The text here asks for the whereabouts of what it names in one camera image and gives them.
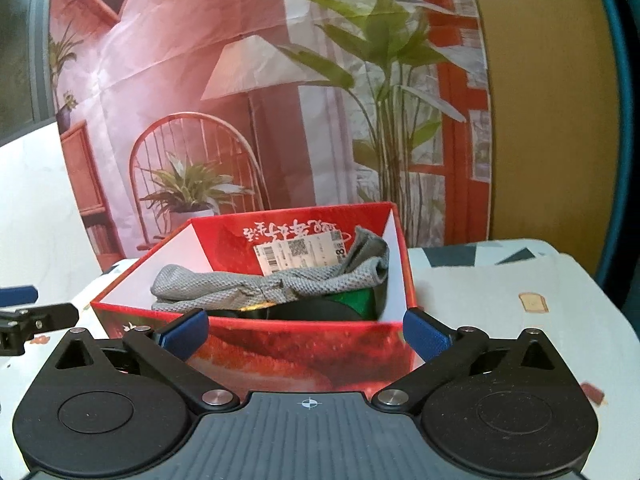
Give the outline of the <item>black sleep eye mask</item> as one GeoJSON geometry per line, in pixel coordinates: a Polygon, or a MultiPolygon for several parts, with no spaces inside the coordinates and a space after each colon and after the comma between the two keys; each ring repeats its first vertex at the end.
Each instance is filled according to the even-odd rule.
{"type": "Polygon", "coordinates": [[[212,318],[240,318],[262,321],[360,322],[364,321],[350,307],[328,297],[312,297],[268,307],[244,310],[207,310],[212,318]]]}

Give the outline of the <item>printed room backdrop poster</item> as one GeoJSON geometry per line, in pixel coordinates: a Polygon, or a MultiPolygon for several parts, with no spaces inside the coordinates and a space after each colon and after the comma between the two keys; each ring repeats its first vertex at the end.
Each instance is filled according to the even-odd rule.
{"type": "Polygon", "coordinates": [[[486,240],[476,0],[51,0],[56,120],[101,266],[206,214],[391,202],[486,240]]]}

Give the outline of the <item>green object in box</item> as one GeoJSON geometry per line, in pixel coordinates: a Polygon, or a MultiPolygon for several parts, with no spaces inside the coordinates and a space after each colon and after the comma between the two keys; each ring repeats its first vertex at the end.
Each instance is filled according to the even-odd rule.
{"type": "Polygon", "coordinates": [[[354,310],[365,321],[375,321],[378,318],[375,293],[372,288],[363,288],[340,292],[332,299],[354,310]]]}

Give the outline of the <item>grey knitted cloth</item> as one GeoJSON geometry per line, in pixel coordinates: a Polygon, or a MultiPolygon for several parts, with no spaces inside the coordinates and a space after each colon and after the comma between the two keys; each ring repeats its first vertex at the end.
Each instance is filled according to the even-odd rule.
{"type": "Polygon", "coordinates": [[[269,276],[213,271],[196,273],[168,264],[152,286],[152,309],[239,311],[256,304],[285,304],[304,298],[331,296],[385,284],[390,250],[382,237],[358,226],[346,258],[333,266],[297,268],[269,276]]]}

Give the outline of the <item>red strawberry cardboard box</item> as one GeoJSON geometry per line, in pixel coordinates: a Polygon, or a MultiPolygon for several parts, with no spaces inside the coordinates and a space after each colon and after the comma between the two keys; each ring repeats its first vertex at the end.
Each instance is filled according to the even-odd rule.
{"type": "Polygon", "coordinates": [[[297,252],[311,236],[345,255],[356,229],[382,237],[390,251],[388,278],[378,313],[370,321],[316,314],[291,318],[270,313],[212,316],[206,343],[189,363],[233,390],[376,390],[401,378],[414,365],[401,321],[416,305],[404,234],[392,203],[313,206],[264,210],[188,220],[159,242],[91,301],[107,335],[118,338],[137,325],[160,328],[174,312],[154,310],[152,284],[160,269],[178,264],[193,272],[263,274],[276,265],[262,246],[285,242],[297,252]]]}

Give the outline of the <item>white shipping label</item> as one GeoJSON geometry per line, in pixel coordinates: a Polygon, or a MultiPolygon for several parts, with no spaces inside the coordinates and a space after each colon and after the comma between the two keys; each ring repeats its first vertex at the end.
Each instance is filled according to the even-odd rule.
{"type": "Polygon", "coordinates": [[[254,253],[265,276],[290,269],[336,266],[347,256],[340,231],[326,231],[292,240],[257,245],[254,253]]]}

